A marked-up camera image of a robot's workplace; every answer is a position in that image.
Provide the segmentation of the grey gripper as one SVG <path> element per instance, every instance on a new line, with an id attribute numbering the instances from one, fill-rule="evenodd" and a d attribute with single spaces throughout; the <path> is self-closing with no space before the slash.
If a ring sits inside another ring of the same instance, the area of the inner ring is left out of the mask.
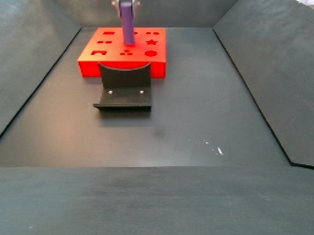
<path id="1" fill-rule="evenodd" d="M 118 9 L 122 3 L 130 2 L 134 7 L 138 7 L 142 2 L 141 0 L 112 0 L 112 6 Z"/>

